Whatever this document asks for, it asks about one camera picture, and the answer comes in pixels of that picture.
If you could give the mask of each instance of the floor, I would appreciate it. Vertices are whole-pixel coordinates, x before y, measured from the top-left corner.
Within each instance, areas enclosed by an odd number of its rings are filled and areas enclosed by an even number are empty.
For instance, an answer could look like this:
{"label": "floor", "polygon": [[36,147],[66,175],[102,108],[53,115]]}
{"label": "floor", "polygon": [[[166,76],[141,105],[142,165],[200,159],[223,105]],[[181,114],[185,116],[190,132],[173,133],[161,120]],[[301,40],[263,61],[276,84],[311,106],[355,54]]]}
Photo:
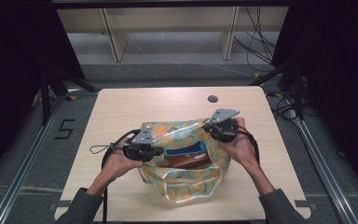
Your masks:
{"label": "floor", "polygon": [[[264,34],[264,37],[272,43],[276,43],[278,36],[279,33]],[[109,77],[99,79],[103,76],[103,69],[95,70],[95,66],[105,65],[111,68],[114,66],[113,69],[122,68],[123,74],[128,76],[130,74],[126,74],[125,71],[129,67],[153,66],[155,64],[164,66],[186,65],[192,69],[210,69],[208,71],[214,70],[217,73],[225,72],[241,75],[250,79],[259,73],[266,74],[268,70],[273,69],[265,61],[252,53],[248,53],[248,50],[244,49],[237,41],[233,43],[230,60],[224,61],[216,33],[132,34],[124,57],[119,63],[113,61],[105,35],[73,34],[69,37],[85,72],[86,79],[104,85],[108,85],[106,79]],[[246,46],[251,42],[251,38],[246,33],[238,33],[236,37]],[[252,49],[265,52],[263,45],[257,45],[256,41],[252,43]],[[276,77],[266,83],[266,90],[276,91],[279,78]],[[70,90],[77,89],[77,86],[71,85],[71,83],[68,83],[67,86]],[[57,118],[52,123],[51,130],[59,130],[62,120],[68,119],[68,113],[81,110],[84,113],[74,112],[71,114],[71,119],[76,120],[76,129],[74,129],[71,139],[81,139],[95,99],[95,94],[78,95],[75,101],[65,99],[57,112]],[[280,97],[269,97],[268,102],[272,108],[279,104],[285,104]],[[310,130],[317,147],[321,150],[324,160],[337,181],[337,185],[350,202],[353,213],[358,219],[358,179],[346,163],[345,158],[337,154],[339,148],[326,130],[323,121],[317,117],[317,111],[308,107],[305,112],[307,128]],[[0,161],[0,202],[20,169],[23,158],[26,157],[33,144],[33,139],[37,137],[41,116],[40,102],[36,98],[34,111],[30,113],[18,139],[13,143],[13,150],[9,151]],[[291,121],[283,119],[281,116],[277,116],[276,121],[312,209],[309,222],[341,223],[341,214],[337,212],[339,209],[331,200],[326,185],[321,182],[321,175],[315,169],[310,154],[300,137],[302,134]],[[60,134],[53,131],[47,133],[44,148],[48,148],[48,150],[41,150],[38,153],[31,171],[24,180],[17,200],[12,204],[7,223],[49,223],[53,221],[55,206],[60,199],[67,175],[67,173],[58,175],[60,171],[57,170],[57,164],[70,167],[79,144],[75,140],[57,144],[58,142],[54,139]]]}

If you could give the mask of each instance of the hand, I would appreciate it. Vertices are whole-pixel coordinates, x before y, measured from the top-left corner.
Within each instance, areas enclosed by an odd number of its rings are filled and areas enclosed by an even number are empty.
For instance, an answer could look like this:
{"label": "hand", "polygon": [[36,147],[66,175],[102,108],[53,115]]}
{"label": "hand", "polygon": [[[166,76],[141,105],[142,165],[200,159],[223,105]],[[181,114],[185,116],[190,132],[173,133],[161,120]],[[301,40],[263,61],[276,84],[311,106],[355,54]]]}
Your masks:
{"label": "hand", "polygon": [[[238,125],[245,128],[244,118],[234,118]],[[249,137],[243,133],[237,133],[235,139],[230,143],[218,142],[218,146],[228,153],[234,161],[238,162],[245,168],[249,176],[255,183],[255,187],[260,195],[265,195],[275,188],[269,182],[269,179],[264,174],[263,169],[255,158],[255,151]]]}
{"label": "hand", "polygon": [[114,150],[107,158],[103,169],[97,175],[87,193],[93,196],[102,196],[110,183],[126,174],[129,170],[142,167],[142,165],[141,161],[132,161],[124,156],[122,149]]}

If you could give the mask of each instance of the gray sleeve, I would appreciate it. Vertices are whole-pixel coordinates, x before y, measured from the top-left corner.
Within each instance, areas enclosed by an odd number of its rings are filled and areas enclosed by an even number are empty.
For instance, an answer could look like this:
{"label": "gray sleeve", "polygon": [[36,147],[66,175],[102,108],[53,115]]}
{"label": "gray sleeve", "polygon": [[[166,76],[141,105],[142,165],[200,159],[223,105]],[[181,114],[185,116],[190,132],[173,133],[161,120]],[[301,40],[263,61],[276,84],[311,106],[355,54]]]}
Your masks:
{"label": "gray sleeve", "polygon": [[259,197],[270,224],[308,223],[290,204],[281,189]]}
{"label": "gray sleeve", "polygon": [[86,191],[86,189],[79,189],[77,191],[68,210],[57,219],[56,224],[92,222],[103,198],[91,196]]}

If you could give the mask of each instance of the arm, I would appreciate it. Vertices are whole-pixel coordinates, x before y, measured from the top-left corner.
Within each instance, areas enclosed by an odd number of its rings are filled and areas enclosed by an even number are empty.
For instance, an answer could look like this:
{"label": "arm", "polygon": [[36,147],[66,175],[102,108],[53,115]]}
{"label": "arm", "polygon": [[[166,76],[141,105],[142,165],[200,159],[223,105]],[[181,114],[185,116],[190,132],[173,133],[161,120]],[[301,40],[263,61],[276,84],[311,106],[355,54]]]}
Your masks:
{"label": "arm", "polygon": [[122,150],[116,149],[106,160],[91,186],[77,192],[68,210],[57,219],[56,224],[91,223],[103,201],[103,192],[109,184],[129,170],[141,167],[142,164],[141,161],[128,159]]}
{"label": "arm", "polygon": [[[245,128],[244,119],[235,118],[235,120],[241,127]],[[269,182],[260,164],[255,159],[254,149],[248,136],[237,133],[232,142],[219,142],[218,146],[225,150],[231,159],[238,162],[252,178],[269,223],[307,223],[305,218],[290,204],[283,191],[275,189]]]}

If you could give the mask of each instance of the wooden table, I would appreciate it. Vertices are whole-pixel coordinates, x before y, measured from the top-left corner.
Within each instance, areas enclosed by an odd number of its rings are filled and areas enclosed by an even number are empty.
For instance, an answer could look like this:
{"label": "wooden table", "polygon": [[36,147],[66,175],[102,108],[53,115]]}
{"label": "wooden table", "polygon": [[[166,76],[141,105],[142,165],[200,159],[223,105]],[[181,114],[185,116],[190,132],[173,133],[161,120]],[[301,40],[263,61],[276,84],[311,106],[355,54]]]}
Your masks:
{"label": "wooden table", "polygon": [[[217,103],[208,96],[218,97]],[[305,200],[293,164],[287,154],[264,92],[259,87],[197,87],[110,89],[99,93],[89,124],[69,174],[61,200],[72,200],[79,188],[87,188],[100,172],[103,153],[89,148],[108,145],[146,121],[179,121],[209,118],[217,108],[239,109],[246,127],[257,140],[261,164],[276,188],[290,202]],[[67,208],[57,209],[58,218]],[[102,220],[102,207],[95,221]],[[297,208],[303,217],[309,208]],[[142,181],[136,169],[109,186],[107,220],[114,221],[208,221],[265,219],[252,179],[235,161],[216,192],[207,199],[173,203]]]}

